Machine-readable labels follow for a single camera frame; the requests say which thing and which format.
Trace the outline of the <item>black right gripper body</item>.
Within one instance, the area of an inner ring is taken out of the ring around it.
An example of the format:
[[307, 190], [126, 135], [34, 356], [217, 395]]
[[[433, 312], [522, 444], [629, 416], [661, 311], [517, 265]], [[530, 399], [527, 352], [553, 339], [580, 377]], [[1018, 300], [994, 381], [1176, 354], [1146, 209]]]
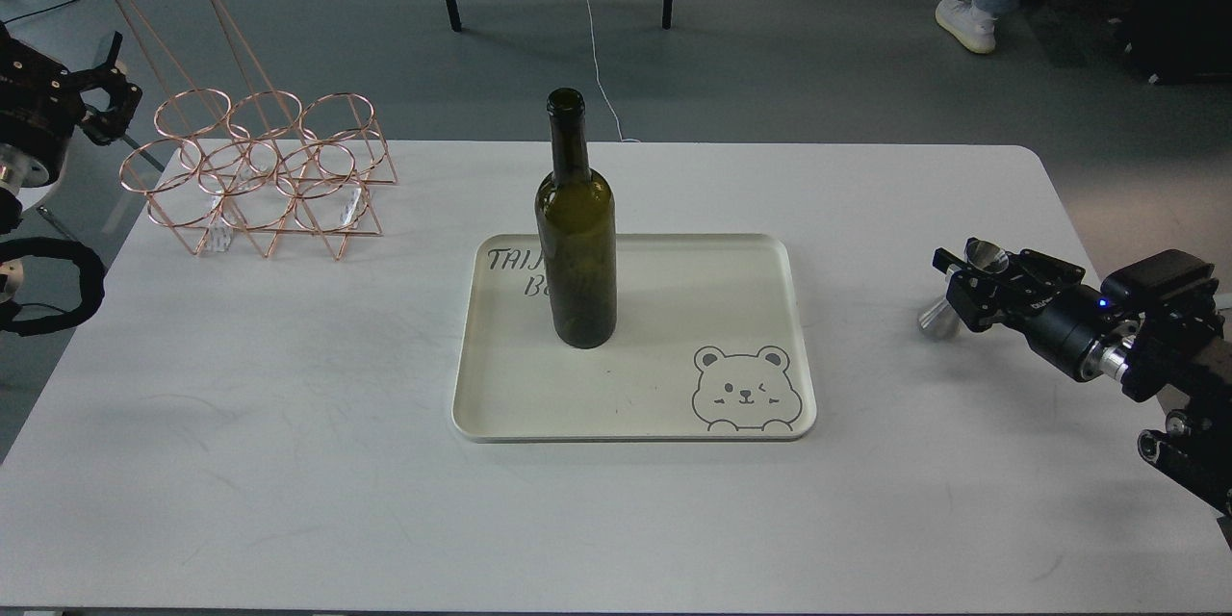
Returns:
[[1101, 375], [1104, 352], [1120, 346], [1127, 335], [1127, 319], [1085, 285], [1060, 291], [1039, 314], [1007, 317], [1005, 326], [1024, 335], [1034, 354], [1076, 382]]

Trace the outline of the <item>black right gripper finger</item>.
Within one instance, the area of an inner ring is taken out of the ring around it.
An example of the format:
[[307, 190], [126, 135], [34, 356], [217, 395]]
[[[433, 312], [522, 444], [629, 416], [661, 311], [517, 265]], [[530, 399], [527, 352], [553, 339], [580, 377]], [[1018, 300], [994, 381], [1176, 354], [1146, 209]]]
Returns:
[[1082, 285], [1085, 269], [1024, 248], [1008, 253], [1007, 267], [1000, 274], [1000, 286], [1011, 294], [1057, 294]]
[[987, 331], [995, 323], [1019, 328], [1025, 294], [1019, 253], [1003, 248], [967, 248], [960, 255], [938, 248], [931, 265], [945, 274], [942, 303], [970, 331]]

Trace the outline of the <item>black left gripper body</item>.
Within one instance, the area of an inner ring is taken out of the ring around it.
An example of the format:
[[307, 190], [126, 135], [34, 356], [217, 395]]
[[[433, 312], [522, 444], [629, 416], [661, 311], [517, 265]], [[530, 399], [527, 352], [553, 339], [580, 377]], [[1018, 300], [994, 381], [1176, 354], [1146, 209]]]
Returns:
[[67, 107], [67, 67], [1, 32], [4, 188], [42, 188], [62, 177], [75, 120]]

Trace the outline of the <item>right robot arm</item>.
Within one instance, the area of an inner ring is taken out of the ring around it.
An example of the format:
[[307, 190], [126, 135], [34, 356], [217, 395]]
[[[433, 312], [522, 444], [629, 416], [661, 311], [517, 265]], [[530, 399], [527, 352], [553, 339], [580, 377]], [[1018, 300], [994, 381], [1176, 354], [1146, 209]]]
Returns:
[[1140, 458], [1230, 514], [1230, 344], [1214, 265], [1165, 250], [1093, 288], [1083, 267], [977, 238], [963, 255], [938, 248], [931, 265], [947, 287], [919, 315], [924, 334], [946, 339], [958, 325], [978, 334], [1002, 323], [1076, 382], [1106, 375], [1135, 402], [1165, 387], [1183, 393], [1165, 428], [1140, 432]]

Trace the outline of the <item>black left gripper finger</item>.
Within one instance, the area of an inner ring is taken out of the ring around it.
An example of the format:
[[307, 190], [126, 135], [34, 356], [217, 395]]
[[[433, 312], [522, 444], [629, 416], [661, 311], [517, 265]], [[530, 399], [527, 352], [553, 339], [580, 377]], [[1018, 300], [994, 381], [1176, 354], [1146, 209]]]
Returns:
[[[100, 64], [80, 71], [71, 71], [70, 92], [81, 100], [80, 117], [76, 124], [96, 145], [110, 145], [111, 142], [126, 137], [136, 111], [140, 106], [142, 90], [132, 84], [126, 71], [120, 67], [120, 46], [123, 36], [113, 32], [103, 38], [99, 47]], [[107, 95], [107, 108], [87, 103], [85, 92], [102, 90]]]

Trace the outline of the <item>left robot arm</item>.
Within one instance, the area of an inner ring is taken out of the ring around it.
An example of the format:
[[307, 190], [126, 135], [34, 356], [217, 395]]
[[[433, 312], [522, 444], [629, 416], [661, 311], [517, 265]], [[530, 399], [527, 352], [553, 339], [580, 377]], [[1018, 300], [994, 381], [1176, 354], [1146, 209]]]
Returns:
[[[2, 30], [2, 331], [55, 334], [81, 325], [101, 308], [107, 269], [99, 253], [74, 237], [14, 238], [14, 230], [62, 185], [67, 147], [76, 132], [102, 147], [127, 139], [142, 90], [120, 63], [122, 42], [120, 32], [111, 33], [101, 42], [95, 67], [70, 69]], [[30, 314], [34, 303], [18, 292], [43, 283], [34, 270], [53, 262], [65, 265], [53, 278], [68, 278], [74, 270], [75, 304]]]

